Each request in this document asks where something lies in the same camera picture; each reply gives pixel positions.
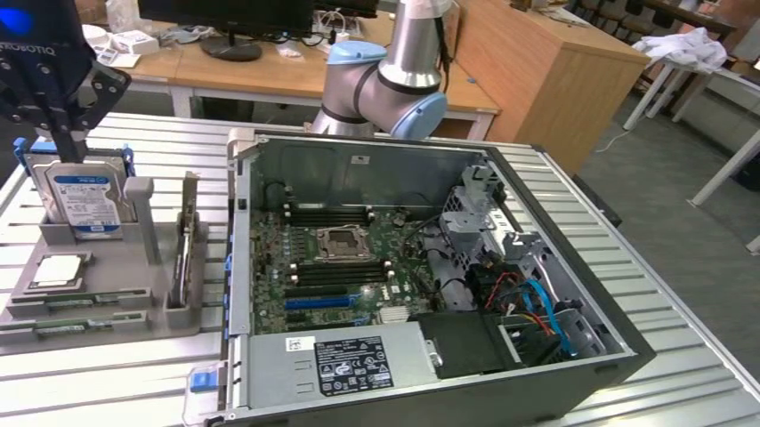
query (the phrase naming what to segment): aluminum extrusion table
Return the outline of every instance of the aluminum extrusion table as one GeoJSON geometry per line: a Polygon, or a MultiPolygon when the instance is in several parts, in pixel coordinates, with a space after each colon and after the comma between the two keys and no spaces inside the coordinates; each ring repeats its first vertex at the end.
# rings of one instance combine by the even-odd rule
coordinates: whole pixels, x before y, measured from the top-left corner
{"type": "MultiPolygon", "coordinates": [[[[151,203],[157,222],[175,219],[185,170],[200,175],[197,209],[211,227],[201,333],[1,357],[0,426],[181,425],[185,374],[192,367],[219,360],[225,142],[235,125],[251,126],[111,114],[91,132],[91,147],[116,148],[128,143],[133,148],[136,173],[155,178],[151,203]]],[[[559,167],[527,146],[502,144],[499,150],[658,353],[625,384],[598,391],[561,420],[542,426],[760,425],[757,382],[559,167]]],[[[16,285],[41,217],[32,182],[18,168],[0,189],[0,304],[16,285]]],[[[515,217],[526,227],[525,214],[515,212],[515,217]]]]}

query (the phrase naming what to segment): motherboard chip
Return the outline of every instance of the motherboard chip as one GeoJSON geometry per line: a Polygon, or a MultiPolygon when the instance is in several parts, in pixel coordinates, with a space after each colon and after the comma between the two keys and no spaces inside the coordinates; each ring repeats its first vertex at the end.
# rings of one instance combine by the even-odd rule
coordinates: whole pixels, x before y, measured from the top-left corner
{"type": "Polygon", "coordinates": [[[367,232],[356,225],[316,230],[319,257],[327,260],[368,258],[367,232]]]}

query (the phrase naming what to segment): wooden desk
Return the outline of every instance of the wooden desk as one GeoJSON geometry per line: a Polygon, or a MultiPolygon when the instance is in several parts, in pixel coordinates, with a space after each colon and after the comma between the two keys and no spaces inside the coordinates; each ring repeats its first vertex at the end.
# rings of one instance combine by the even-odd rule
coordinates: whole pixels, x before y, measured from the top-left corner
{"type": "Polygon", "coordinates": [[[541,145],[577,173],[649,61],[594,27],[461,0],[457,60],[502,108],[489,141],[541,145]]]}
{"type": "Polygon", "coordinates": [[[642,2],[649,9],[666,13],[680,22],[684,22],[693,27],[705,27],[708,31],[718,35],[718,42],[721,42],[736,30],[736,27],[728,22],[681,9],[677,5],[666,3],[664,0],[642,0],[642,2]]]}
{"type": "MultiPolygon", "coordinates": [[[[391,42],[392,21],[382,12],[375,20],[362,21],[366,40],[391,42]]],[[[133,75],[136,90],[168,93],[175,115],[189,117],[193,96],[263,101],[318,107],[326,78],[326,54],[302,44],[303,58],[283,58],[271,43],[262,43],[263,54],[252,62],[217,60],[201,52],[197,44],[163,50],[140,59],[133,75]]],[[[467,139],[483,140],[499,108],[477,84],[469,83],[465,71],[453,64],[446,117],[467,121],[467,139]]]]}

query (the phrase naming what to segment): power supply label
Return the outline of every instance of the power supply label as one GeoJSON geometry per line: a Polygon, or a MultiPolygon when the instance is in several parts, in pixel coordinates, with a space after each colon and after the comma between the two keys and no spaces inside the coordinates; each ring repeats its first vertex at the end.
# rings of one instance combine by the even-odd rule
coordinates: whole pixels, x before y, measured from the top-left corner
{"type": "Polygon", "coordinates": [[[113,231],[121,225],[116,204],[108,198],[111,182],[104,176],[58,175],[53,188],[69,219],[80,231],[113,231]]]}
{"type": "Polygon", "coordinates": [[[324,396],[392,387],[391,369],[378,336],[316,342],[319,390],[324,396]]]}

